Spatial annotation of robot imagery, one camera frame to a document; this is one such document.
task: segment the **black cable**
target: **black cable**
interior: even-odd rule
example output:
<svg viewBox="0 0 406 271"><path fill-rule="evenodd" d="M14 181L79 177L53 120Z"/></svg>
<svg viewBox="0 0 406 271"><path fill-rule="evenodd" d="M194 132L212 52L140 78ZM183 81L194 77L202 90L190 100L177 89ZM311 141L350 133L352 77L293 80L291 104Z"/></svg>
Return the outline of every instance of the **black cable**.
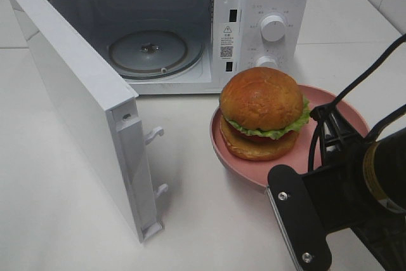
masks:
<svg viewBox="0 0 406 271"><path fill-rule="evenodd" d="M321 116L321 118L318 120L315 131L313 133L313 136L311 138L310 142L310 150L309 150L309 159L308 159L308 171L313 171L314 167L314 158L315 158L315 147L317 143L317 139L319 138L320 134L320 129L324 124L324 121L327 119L333 108L358 84L360 84L364 79L366 79L370 74L373 73L384 61L387 59L392 52L396 50L399 45L404 43L406 41L406 34L402 35L399 37L396 41L394 41L385 51L382 53L382 55L370 66L363 74L358 76L350 85L348 85L342 92L333 99L333 101L327 106L325 112Z"/></svg>

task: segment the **hamburger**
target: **hamburger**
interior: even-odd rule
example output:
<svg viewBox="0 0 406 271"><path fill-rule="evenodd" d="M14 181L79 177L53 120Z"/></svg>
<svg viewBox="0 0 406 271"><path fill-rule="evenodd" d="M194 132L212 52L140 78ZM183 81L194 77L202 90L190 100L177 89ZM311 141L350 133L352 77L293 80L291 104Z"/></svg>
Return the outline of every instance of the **hamburger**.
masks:
<svg viewBox="0 0 406 271"><path fill-rule="evenodd" d="M290 151L309 121L309 101L296 81L272 68L235 75L220 94L220 131L227 149L253 161L277 159Z"/></svg>

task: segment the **table surface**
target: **table surface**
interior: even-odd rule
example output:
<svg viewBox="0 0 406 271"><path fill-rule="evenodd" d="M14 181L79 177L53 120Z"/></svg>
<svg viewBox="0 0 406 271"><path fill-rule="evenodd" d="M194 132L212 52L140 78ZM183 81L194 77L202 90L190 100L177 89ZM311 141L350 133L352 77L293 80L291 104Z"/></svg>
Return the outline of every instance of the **table surface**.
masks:
<svg viewBox="0 0 406 271"><path fill-rule="evenodd" d="M290 75L338 94L399 33L366 0L308 0ZM400 48L347 97L372 126L404 103ZM263 192L211 146L218 95L142 96L165 229L139 244L46 94L8 0L0 0L0 262L3 270L278 270L294 265ZM401 119L385 133L405 126ZM350 230L331 270L383 270Z"/></svg>

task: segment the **white microwave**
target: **white microwave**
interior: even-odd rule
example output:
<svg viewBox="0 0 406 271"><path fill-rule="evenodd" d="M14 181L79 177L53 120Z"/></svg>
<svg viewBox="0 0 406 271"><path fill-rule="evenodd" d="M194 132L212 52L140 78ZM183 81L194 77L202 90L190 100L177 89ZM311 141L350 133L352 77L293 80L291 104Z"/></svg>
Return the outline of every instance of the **white microwave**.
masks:
<svg viewBox="0 0 406 271"><path fill-rule="evenodd" d="M138 94L284 70L306 0L10 0L49 97L140 241L159 231Z"/></svg>

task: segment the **microwave door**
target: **microwave door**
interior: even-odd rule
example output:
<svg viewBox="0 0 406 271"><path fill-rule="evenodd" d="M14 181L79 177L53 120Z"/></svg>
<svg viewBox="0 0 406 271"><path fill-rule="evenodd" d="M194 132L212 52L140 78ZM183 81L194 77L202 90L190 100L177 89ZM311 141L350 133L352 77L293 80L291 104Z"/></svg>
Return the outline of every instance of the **microwave door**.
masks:
<svg viewBox="0 0 406 271"><path fill-rule="evenodd" d="M47 0L10 0L48 95L140 241L159 231L137 93Z"/></svg>

